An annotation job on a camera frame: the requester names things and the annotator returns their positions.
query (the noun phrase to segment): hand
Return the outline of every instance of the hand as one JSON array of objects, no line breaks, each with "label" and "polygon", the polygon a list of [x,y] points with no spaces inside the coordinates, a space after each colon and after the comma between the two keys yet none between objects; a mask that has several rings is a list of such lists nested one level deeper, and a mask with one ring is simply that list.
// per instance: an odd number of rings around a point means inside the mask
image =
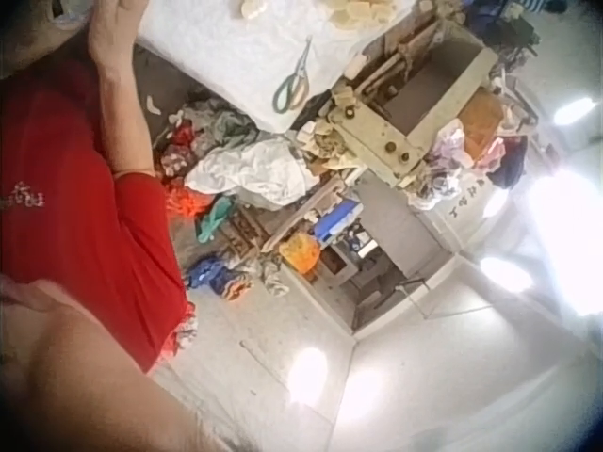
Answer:
[{"label": "hand", "polygon": [[96,0],[88,47],[99,72],[131,70],[134,42],[148,4],[149,0]]}]

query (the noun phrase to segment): scissors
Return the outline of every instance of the scissors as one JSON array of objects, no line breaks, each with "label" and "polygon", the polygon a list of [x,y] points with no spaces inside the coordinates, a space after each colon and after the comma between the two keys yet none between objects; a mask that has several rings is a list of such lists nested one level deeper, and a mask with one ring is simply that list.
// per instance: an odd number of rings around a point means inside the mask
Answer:
[{"label": "scissors", "polygon": [[308,60],[312,37],[305,40],[305,49],[301,54],[295,72],[288,76],[274,93],[272,107],[274,111],[283,115],[289,110],[295,110],[303,105],[310,92],[310,82],[305,64]]}]

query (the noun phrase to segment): person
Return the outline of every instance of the person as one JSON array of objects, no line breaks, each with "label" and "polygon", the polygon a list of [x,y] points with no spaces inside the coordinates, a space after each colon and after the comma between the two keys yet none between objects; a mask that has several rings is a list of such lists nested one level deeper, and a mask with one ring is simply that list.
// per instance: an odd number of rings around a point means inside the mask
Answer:
[{"label": "person", "polygon": [[2,81],[0,382],[39,450],[221,450],[146,375],[187,311],[133,71],[147,3],[95,3],[96,76]]}]

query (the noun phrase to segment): orange cloth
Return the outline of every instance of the orange cloth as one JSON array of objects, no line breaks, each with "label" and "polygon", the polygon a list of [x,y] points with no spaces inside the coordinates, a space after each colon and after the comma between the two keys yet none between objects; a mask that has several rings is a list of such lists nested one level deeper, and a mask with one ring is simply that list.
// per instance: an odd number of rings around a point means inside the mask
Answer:
[{"label": "orange cloth", "polygon": [[184,186],[182,178],[176,178],[166,184],[167,208],[170,217],[195,218],[202,214],[216,198],[205,195]]},{"label": "orange cloth", "polygon": [[279,252],[293,268],[305,275],[318,262],[320,244],[313,236],[296,232],[279,245]]}]

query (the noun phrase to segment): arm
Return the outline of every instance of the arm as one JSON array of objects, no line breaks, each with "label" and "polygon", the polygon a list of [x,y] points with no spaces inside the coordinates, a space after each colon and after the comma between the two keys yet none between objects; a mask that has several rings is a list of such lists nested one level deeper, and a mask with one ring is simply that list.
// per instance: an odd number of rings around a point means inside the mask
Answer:
[{"label": "arm", "polygon": [[90,55],[100,79],[103,140],[115,177],[155,175],[149,129],[140,109],[132,53],[148,0],[97,1],[90,22]]},{"label": "arm", "polygon": [[155,176],[149,129],[140,110],[134,71],[99,71],[106,159],[115,177],[129,172]]}]

